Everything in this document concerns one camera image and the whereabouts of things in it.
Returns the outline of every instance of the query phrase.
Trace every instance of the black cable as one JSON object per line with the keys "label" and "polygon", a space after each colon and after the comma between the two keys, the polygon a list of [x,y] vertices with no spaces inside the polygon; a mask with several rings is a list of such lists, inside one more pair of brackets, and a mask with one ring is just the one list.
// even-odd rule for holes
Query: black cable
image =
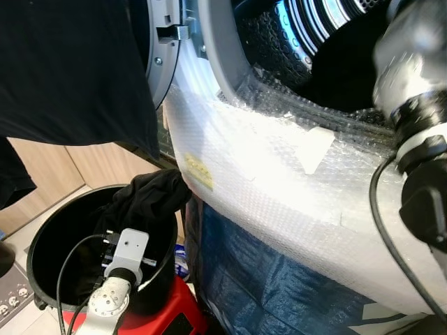
{"label": "black cable", "polygon": [[88,296],[88,297],[81,303],[81,305],[79,305],[79,306],[76,308],[76,311],[75,311],[75,313],[73,314],[73,317],[71,318],[70,325],[68,326],[67,335],[71,335],[71,333],[73,332],[73,327],[75,326],[76,318],[78,317],[79,313],[81,313],[81,310],[84,308],[84,306],[88,304],[89,300],[90,300],[90,296]]}
{"label": "black cable", "polygon": [[432,309],[433,313],[437,315],[445,325],[447,325],[446,314],[442,311],[441,307],[439,307],[439,305],[435,302],[430,293],[427,292],[427,290],[423,287],[422,283],[418,280],[416,275],[412,272],[410,267],[407,265],[402,256],[399,254],[399,251],[397,251],[390,235],[385,229],[385,225],[383,224],[382,218],[380,216],[379,206],[377,203],[377,184],[379,183],[379,178],[382,172],[395,159],[396,159],[395,154],[392,155],[390,158],[386,159],[378,166],[378,168],[372,175],[371,184],[369,185],[369,203],[371,204],[372,217],[374,218],[374,223],[376,224],[377,230],[379,231],[386,248],[390,251],[390,254],[394,258],[396,263],[399,265],[400,269],[404,272],[405,276],[408,278],[411,284],[413,284],[414,288],[416,289],[416,291],[418,291],[418,293],[421,295],[421,297],[424,299],[427,305]]}
{"label": "black cable", "polygon": [[61,280],[62,276],[64,274],[64,270],[68,264],[68,261],[70,260],[72,254],[76,251],[76,249],[83,244],[84,242],[90,240],[90,239],[104,239],[105,235],[103,234],[96,234],[92,236],[85,237],[81,241],[76,244],[73,249],[71,249],[70,253],[68,254],[67,258],[65,259],[61,271],[59,272],[59,277],[57,278],[57,285],[56,285],[56,304],[57,304],[57,317],[59,319],[59,328],[61,330],[61,335],[66,335],[65,332],[65,326],[64,326],[64,317],[62,316],[62,303],[61,303]]}

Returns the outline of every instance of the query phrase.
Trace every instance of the white paper tag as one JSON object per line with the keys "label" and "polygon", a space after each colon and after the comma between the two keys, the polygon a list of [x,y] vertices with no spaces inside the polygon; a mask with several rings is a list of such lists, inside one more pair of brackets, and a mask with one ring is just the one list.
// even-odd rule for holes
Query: white paper tag
{"label": "white paper tag", "polygon": [[313,128],[304,134],[297,155],[306,174],[315,173],[334,139],[333,131],[320,127]]}

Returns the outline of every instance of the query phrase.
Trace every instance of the yellow label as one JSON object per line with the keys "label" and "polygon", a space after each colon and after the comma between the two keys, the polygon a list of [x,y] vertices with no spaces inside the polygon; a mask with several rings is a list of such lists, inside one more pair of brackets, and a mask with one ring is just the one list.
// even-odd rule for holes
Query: yellow label
{"label": "yellow label", "polygon": [[203,185],[208,187],[212,191],[212,176],[210,171],[207,169],[205,164],[203,164],[198,158],[194,157],[190,153],[184,155],[184,160],[188,171]]}

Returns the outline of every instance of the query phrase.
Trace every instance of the red container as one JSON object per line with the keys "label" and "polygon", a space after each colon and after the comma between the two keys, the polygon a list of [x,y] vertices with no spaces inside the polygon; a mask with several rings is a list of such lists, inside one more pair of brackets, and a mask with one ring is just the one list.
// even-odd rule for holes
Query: red container
{"label": "red container", "polygon": [[[67,323],[70,323],[72,317],[72,312],[64,312]],[[85,314],[79,314],[73,330],[84,321]],[[118,329],[118,335],[204,335],[207,328],[205,318],[188,285],[181,278],[175,277],[173,292],[163,309],[151,316],[127,313]]]}

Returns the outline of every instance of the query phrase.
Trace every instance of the bubble wrap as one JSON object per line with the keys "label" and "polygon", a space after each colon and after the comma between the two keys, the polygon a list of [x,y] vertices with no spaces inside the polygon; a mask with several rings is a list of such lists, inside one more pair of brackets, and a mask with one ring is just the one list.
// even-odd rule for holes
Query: bubble wrap
{"label": "bubble wrap", "polygon": [[[400,313],[430,313],[383,245],[369,208],[369,181],[390,153],[390,131],[359,122],[368,111],[318,114],[312,103],[271,83],[253,88],[251,79],[238,93],[253,99],[235,107],[217,98],[206,62],[194,73],[191,67],[191,59],[180,55],[164,110],[177,163],[192,191],[328,278]],[[198,88],[201,82],[206,88]],[[322,148],[328,136],[332,140]],[[384,172],[381,214],[404,259],[447,311],[440,268],[399,218],[402,184],[394,169]]]}

